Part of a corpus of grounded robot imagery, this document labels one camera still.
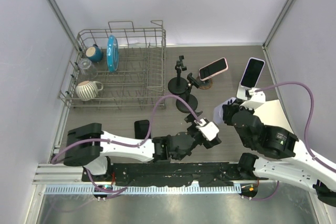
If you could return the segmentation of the pink case phone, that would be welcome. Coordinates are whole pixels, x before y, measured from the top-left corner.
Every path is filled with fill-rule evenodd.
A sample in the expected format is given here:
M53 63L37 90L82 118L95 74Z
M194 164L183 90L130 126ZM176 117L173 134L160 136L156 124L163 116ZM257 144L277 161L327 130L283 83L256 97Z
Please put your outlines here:
M199 69L199 77L201 81L206 81L222 72L228 70L228 63L226 58L222 57L218 60Z

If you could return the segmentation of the lilac case phone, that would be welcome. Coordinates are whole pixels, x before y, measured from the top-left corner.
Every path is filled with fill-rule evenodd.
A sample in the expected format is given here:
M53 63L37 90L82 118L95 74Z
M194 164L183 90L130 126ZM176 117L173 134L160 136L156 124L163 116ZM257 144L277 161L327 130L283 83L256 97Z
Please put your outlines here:
M225 102L221 103L220 105L216 106L214 111L213 111L213 121L217 125L220 125L223 123L223 105L230 105L233 102L235 102L236 98L232 97Z
M259 80L265 62L261 59L250 58L240 81L242 87L254 88Z

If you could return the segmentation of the black phone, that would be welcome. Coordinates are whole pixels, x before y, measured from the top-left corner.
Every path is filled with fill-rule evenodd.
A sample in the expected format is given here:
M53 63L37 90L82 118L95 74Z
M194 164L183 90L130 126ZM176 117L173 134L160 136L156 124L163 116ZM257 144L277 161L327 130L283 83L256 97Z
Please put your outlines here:
M149 120L138 120L134 122L135 139L143 140L146 138L149 129Z

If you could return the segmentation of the black phone stand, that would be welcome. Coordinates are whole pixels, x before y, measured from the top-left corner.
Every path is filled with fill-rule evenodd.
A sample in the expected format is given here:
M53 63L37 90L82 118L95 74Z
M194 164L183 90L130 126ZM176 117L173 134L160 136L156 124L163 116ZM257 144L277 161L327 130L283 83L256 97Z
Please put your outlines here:
M179 59L176 61L175 70L176 77L172 78L168 82L168 90L170 93L174 95L181 95L185 92L187 88L187 80L181 77L182 71L186 71L187 67L184 65L183 60L184 56L181 55L178 57Z
M189 73L187 75L187 80L188 80L187 88L185 92L182 95L180 95L180 98L184 100L187 103L187 105L195 112L198 107L198 100L194 95L191 94L191 90L192 87L198 89L200 87L200 82L192 76L192 73ZM177 100L175 105L176 108L182 113L190 112L187 106L180 100Z

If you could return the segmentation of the black front phone stand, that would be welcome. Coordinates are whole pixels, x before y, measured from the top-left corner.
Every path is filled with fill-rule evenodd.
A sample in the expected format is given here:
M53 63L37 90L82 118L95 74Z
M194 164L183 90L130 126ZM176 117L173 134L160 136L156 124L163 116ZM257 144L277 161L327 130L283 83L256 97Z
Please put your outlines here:
M184 65L183 60L184 56L181 55L178 57L179 59L176 61L175 70L176 77L172 78L168 82L168 90L170 93L174 95L181 95L185 92L187 88L187 80L181 77L182 71L186 71L187 67Z

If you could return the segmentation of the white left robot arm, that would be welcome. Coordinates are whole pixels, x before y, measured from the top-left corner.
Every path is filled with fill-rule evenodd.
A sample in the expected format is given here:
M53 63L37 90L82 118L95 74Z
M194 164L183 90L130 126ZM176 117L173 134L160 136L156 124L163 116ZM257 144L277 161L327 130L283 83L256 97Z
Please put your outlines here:
M209 149L221 143L214 122L206 118L197 120L193 114L184 120L189 124L185 132L147 140L114 135L102 130L100 123L78 127L68 132L64 165L84 167L105 182L112 174L108 157L131 158L143 163L180 161L190 156L198 145Z

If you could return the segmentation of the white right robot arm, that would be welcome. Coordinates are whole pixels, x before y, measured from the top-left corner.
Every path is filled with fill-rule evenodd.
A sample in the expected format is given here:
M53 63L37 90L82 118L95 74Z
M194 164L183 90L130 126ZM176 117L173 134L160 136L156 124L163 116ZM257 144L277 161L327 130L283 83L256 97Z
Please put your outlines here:
M335 172L310 155L293 133L279 100L255 109L228 101L221 108L224 123L235 128L246 148L258 152L241 155L239 177L279 180L315 193L321 202L335 206Z

